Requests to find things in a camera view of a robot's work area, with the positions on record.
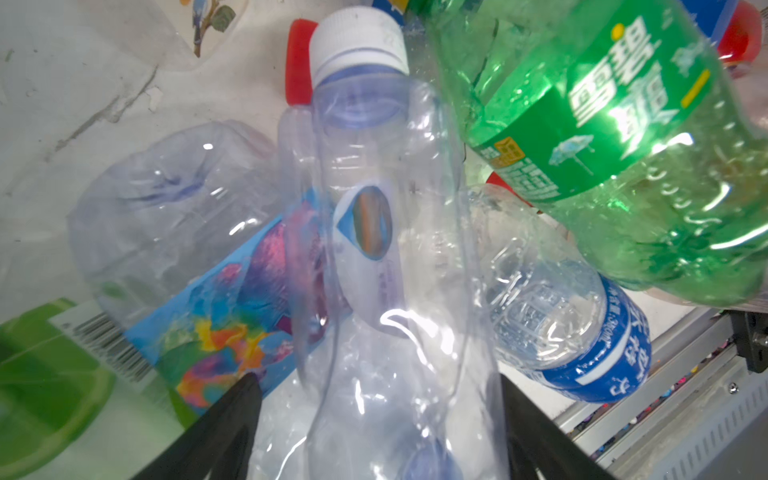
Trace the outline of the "clear bottle white cap oval label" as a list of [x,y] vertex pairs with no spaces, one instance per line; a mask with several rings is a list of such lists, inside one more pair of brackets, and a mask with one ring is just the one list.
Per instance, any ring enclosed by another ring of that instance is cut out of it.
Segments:
[[501,377],[453,121],[387,13],[309,45],[313,94],[278,128],[310,479],[506,479]]

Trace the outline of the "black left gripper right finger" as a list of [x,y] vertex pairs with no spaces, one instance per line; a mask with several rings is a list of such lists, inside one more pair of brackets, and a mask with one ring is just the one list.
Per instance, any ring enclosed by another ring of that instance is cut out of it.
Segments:
[[510,479],[614,480],[592,461],[512,381],[501,390]]

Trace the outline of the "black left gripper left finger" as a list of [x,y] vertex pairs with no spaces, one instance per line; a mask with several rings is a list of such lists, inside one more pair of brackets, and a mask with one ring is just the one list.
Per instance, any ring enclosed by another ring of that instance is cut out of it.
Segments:
[[245,479],[259,425],[262,391],[244,375],[137,479]]

